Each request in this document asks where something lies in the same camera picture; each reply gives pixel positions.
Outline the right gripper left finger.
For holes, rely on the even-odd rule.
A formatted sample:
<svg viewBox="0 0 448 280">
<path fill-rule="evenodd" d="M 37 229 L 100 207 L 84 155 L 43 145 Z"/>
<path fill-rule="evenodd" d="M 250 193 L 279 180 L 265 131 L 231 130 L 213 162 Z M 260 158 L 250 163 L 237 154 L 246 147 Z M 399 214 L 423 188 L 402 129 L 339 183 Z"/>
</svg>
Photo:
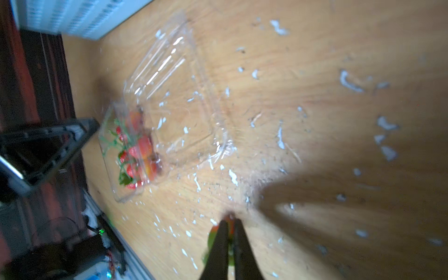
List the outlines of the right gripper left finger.
<svg viewBox="0 0 448 280">
<path fill-rule="evenodd" d="M 208 237 L 208 254 L 200 280 L 227 280 L 229 267 L 229 225 L 221 220 Z"/>
</svg>

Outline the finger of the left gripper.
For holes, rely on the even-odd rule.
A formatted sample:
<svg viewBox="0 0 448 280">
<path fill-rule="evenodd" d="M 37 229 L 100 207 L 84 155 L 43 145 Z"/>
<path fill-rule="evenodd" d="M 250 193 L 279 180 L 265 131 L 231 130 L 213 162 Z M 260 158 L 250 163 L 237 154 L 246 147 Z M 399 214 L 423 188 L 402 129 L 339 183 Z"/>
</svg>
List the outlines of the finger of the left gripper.
<svg viewBox="0 0 448 280">
<path fill-rule="evenodd" d="M 82 147 L 99 128 L 100 124 L 94 118 L 69 119 L 53 126 L 30 126 L 1 133 L 1 145 L 21 144 L 65 135 L 69 145 Z"/>
<path fill-rule="evenodd" d="M 28 196 L 89 140 L 90 136 L 2 136 L 1 196 Z"/>
</svg>

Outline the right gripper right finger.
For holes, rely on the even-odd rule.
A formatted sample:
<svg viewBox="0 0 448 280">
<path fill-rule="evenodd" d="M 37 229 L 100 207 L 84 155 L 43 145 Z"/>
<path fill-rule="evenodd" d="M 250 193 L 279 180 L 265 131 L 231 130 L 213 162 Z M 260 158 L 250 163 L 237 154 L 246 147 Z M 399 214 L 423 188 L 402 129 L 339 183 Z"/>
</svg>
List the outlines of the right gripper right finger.
<svg viewBox="0 0 448 280">
<path fill-rule="evenodd" d="M 236 280 L 263 280 L 242 221 L 234 221 L 233 255 Z"/>
</svg>

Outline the strawberries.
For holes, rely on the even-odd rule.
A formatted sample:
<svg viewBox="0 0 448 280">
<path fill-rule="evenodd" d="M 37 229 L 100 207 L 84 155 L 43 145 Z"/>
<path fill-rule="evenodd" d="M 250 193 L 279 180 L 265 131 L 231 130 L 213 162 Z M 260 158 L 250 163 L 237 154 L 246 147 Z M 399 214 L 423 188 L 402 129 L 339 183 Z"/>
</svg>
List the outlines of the strawberries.
<svg viewBox="0 0 448 280">
<path fill-rule="evenodd" d="M 162 173 L 161 157 L 154 151 L 151 132 L 144 127 L 144 114 L 111 110 L 100 129 L 101 154 L 112 185 L 137 190 Z"/>
</svg>

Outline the clear plastic clamshell container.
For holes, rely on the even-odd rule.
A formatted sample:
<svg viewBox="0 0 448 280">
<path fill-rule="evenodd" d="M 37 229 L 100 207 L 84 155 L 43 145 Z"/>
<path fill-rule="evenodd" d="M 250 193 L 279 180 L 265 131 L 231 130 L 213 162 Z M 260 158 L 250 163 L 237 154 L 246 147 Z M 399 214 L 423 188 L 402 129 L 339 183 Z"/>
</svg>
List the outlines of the clear plastic clamshell container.
<svg viewBox="0 0 448 280">
<path fill-rule="evenodd" d="M 143 112 L 144 127 L 152 135 L 162 167 L 154 182 L 134 191 L 112 185 L 107 171 L 112 194 L 119 203 L 183 170 L 216 163 L 234 150 L 219 98 L 211 88 L 193 30 L 183 14 L 175 15 L 157 31 L 154 44 L 125 81 L 122 97 L 106 110 L 100 129 L 113 109 Z"/>
</svg>

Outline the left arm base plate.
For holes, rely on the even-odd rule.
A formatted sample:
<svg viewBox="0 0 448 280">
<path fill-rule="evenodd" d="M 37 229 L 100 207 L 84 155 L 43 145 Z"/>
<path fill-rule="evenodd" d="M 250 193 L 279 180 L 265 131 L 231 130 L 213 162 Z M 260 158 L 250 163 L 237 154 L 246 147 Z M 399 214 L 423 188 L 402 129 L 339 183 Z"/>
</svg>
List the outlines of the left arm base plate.
<svg viewBox="0 0 448 280">
<path fill-rule="evenodd" d="M 97 264 L 106 265 L 107 280 L 125 276 L 125 248 L 106 218 L 97 217 L 94 235 L 72 243 L 66 239 L 32 247 L 1 268 L 2 280 L 73 280 Z"/>
</svg>

